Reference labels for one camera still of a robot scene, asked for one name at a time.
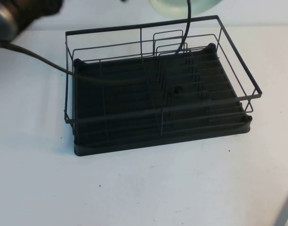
black drip tray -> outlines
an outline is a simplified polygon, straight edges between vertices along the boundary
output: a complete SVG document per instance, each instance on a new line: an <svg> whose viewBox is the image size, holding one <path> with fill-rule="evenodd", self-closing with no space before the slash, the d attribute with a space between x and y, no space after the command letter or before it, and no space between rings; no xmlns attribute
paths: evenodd
<svg viewBox="0 0 288 226"><path fill-rule="evenodd" d="M245 133L252 118L237 97L211 43L201 50L87 64L75 72L125 84L74 79L75 153L89 155Z"/></svg>

green lamp shade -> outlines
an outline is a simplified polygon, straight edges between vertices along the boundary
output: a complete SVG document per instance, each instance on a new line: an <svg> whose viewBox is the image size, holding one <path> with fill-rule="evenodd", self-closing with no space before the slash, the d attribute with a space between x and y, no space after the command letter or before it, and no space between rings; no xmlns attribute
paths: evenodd
<svg viewBox="0 0 288 226"><path fill-rule="evenodd" d="M191 0L192 15L200 14L212 8L222 0ZM175 18L188 15L187 0L150 0L151 5L161 14Z"/></svg>

white table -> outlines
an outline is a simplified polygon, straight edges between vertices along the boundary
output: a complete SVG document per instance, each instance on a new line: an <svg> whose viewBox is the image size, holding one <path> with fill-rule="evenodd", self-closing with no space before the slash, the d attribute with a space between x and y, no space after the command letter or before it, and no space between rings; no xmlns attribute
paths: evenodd
<svg viewBox="0 0 288 226"><path fill-rule="evenodd" d="M0 50L0 226L272 226L288 198L288 26L227 30L264 92L248 134L82 158L65 75ZM65 66L64 31L17 43Z"/></svg>

dish rack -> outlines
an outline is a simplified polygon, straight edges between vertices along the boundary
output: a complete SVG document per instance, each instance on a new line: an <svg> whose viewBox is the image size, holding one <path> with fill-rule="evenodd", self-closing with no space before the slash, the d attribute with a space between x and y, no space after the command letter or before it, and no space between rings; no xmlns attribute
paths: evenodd
<svg viewBox="0 0 288 226"><path fill-rule="evenodd" d="M205 21L217 22L219 33L189 34L178 54L183 29L160 29L185 24L186 19L66 32L67 70L72 64L74 73L102 80L95 83L66 76L64 119L72 127L76 155L249 132L251 100L261 97L262 92L218 16L192 18L191 25ZM151 38L144 38L144 30L152 32L154 28ZM116 32L122 31L137 32L139 40L116 43ZM110 32L114 37L111 45L69 49L69 36ZM214 41L199 45L198 38ZM110 56L112 51L108 50L108 57L76 57L77 52L128 49L130 45L136 45L138 52ZM240 69L247 79L245 84L237 74ZM245 91L248 85L250 95Z"/></svg>

black cable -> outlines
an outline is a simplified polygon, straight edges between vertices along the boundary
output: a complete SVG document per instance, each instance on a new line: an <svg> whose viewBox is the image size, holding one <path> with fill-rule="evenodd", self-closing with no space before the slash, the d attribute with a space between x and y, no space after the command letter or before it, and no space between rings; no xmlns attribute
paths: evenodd
<svg viewBox="0 0 288 226"><path fill-rule="evenodd" d="M191 24L191 0L187 0L187 5L188 5L188 21L187 21L187 26L186 26L186 30L185 30L185 35L183 36L181 45L177 49L176 54L178 54L182 50L183 45L185 44L185 41L187 39L189 29L190 29L190 24Z"/></svg>
<svg viewBox="0 0 288 226"><path fill-rule="evenodd" d="M187 21L187 26L186 26L186 30L185 30L185 35L183 36L181 45L177 49L176 54L178 54L182 50L183 45L185 44L185 41L187 39L189 29L190 29L190 23L191 23L191 2L190 1L191 0L187 0L188 21ZM28 56L34 57L34 58L36 58L36 59L48 64L49 66L54 67L55 69L57 69L57 70L59 70L61 72L67 73L67 74L69 74L71 76L74 76L76 78L83 79L83 80L89 81L89 82L114 84L114 83L130 83L130 82L135 82L135 81L139 81L140 80L140 79L131 79L131 80L113 80L112 79L112 80L106 80L106 79L89 78L89 77L86 77L86 76L82 76L80 74L76 74L76 73L70 72L70 71L64 69L63 67L60 67L60 66L52 63L51 61L43 58L42 56L39 56L36 53L33 53L32 51L27 50L27 49L25 49L23 47L17 46L15 44L0 42L0 48L8 49L8 50L11 50L11 51L14 51L14 52L23 53L23 54L26 54Z"/></svg>
<svg viewBox="0 0 288 226"><path fill-rule="evenodd" d="M61 72L68 73L71 76L74 76L76 78L79 78L79 79L82 79L82 80L85 80L85 81L93 82L93 83L109 83L109 84L124 83L125 84L125 83L130 83L130 82L143 80L143 79L129 79L129 80L113 80L113 79L111 79L111 80L107 80L107 79L89 78L89 77L86 77L86 76L82 76L80 74L76 74L76 73L70 72L70 71L68 71L68 70L66 70L66 69L64 69L64 68L62 68L62 67L60 67L60 66L58 66L58 65L56 65L54 63L52 63L51 61L43 58L42 56L39 56L36 53L33 53L32 51L27 50L27 49L25 49L23 47L17 46L15 44L0 42L0 48L8 49L8 50L11 50L11 51L14 51L14 52L23 53L23 54L26 54L28 56L34 57L34 58L36 58L36 59L48 64L49 66L60 70Z"/></svg>

